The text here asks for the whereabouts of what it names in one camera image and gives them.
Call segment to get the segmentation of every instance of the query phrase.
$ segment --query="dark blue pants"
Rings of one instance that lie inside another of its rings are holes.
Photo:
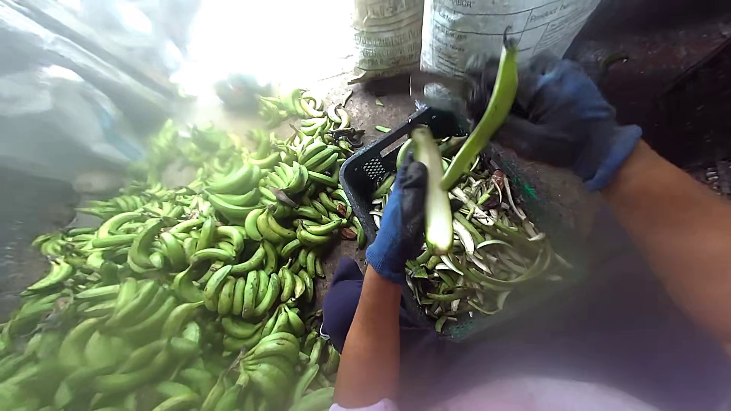
[[[725,402],[731,361],[673,304],[608,210],[589,241],[592,280],[530,326],[454,343],[401,309],[402,410],[516,374],[600,382],[667,411]],[[323,303],[323,328],[338,350],[362,286],[357,263],[342,258]]]

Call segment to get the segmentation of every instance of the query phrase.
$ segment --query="knee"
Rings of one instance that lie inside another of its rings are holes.
[[[341,280],[333,283],[322,302],[322,328],[333,346],[341,352],[350,324],[358,307],[363,280]]]
[[[363,280],[363,273],[360,272],[358,263],[350,257],[341,257],[338,266],[333,273],[333,280],[330,288],[335,287],[341,281]]]

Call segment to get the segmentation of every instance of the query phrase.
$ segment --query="work glove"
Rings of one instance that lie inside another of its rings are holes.
[[[482,118],[498,61],[473,58],[467,74],[473,89],[467,110]],[[495,140],[527,159],[570,168],[589,191],[603,188],[632,153],[642,129],[620,126],[615,111],[573,61],[542,53],[518,73],[513,113]],[[515,114],[518,109],[525,116]]]
[[[406,261],[416,258],[424,244],[424,196],[428,172],[409,153],[396,174],[394,188],[383,210],[381,229],[368,246],[368,264],[391,282],[404,281]]]

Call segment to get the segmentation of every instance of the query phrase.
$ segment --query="forearm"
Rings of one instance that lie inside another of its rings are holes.
[[[673,299],[731,342],[731,204],[640,142],[602,194]]]
[[[335,383],[335,401],[345,408],[366,407],[398,390],[398,305],[401,288],[370,266]]]

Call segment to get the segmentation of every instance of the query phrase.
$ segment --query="black plastic crate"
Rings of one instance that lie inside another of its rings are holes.
[[[460,126],[462,123],[453,114],[426,108],[412,114],[405,123],[360,149],[345,161],[341,168],[340,182],[355,215],[363,225],[368,243],[375,239],[377,232],[376,223],[368,213],[373,208],[371,194],[387,173],[396,171],[396,156],[401,147],[397,142],[407,137],[419,124],[429,126],[435,138],[466,134],[466,130]],[[515,157],[500,148],[491,146],[488,152],[492,161],[509,177],[516,201],[521,204],[531,221],[546,233],[553,248],[570,261],[574,268],[561,273],[564,278],[562,281],[541,282],[538,287],[535,283],[528,282],[529,284],[516,287],[517,299],[512,301],[512,298],[509,298],[505,309],[497,314],[491,316],[476,314],[475,317],[460,318],[456,323],[447,322],[443,329],[444,337],[453,341],[489,338],[489,334],[498,333],[499,330],[504,330],[504,327],[514,328],[529,323],[527,320],[539,313],[544,314],[549,306],[560,305],[567,297],[567,293],[583,279],[586,272],[584,270],[586,253],[580,235],[571,227],[567,227],[560,210],[555,209],[551,202],[542,200],[541,193],[546,188],[542,186],[540,180],[522,174]],[[406,285],[402,287],[402,295],[406,310],[412,319],[424,327],[433,326],[433,321],[420,310],[412,291]]]

